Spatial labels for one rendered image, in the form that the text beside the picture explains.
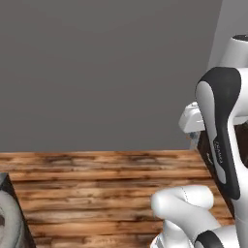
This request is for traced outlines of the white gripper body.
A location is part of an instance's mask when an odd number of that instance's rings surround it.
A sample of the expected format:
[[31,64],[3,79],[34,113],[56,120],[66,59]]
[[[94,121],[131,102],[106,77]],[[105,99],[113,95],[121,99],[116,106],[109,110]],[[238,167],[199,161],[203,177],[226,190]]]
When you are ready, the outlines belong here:
[[204,130],[202,114],[197,102],[193,102],[185,107],[179,119],[179,127],[184,133]]

